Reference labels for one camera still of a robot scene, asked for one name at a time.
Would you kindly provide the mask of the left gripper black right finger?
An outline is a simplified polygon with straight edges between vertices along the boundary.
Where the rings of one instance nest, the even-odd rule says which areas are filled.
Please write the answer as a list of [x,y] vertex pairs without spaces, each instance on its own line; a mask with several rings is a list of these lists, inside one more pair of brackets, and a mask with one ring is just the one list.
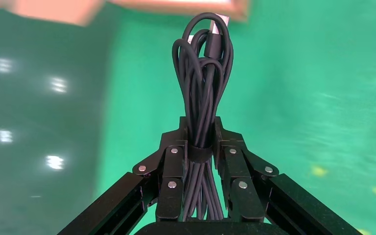
[[231,231],[238,235],[356,235],[358,230],[306,189],[252,153],[240,133],[214,123],[214,159]]

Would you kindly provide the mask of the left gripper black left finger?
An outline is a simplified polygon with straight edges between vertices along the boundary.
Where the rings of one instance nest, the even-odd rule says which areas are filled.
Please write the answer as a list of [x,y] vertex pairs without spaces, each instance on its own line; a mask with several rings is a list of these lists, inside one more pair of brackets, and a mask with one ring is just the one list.
[[60,231],[61,235],[159,235],[157,223],[182,220],[188,131],[162,134],[159,149],[136,164]]

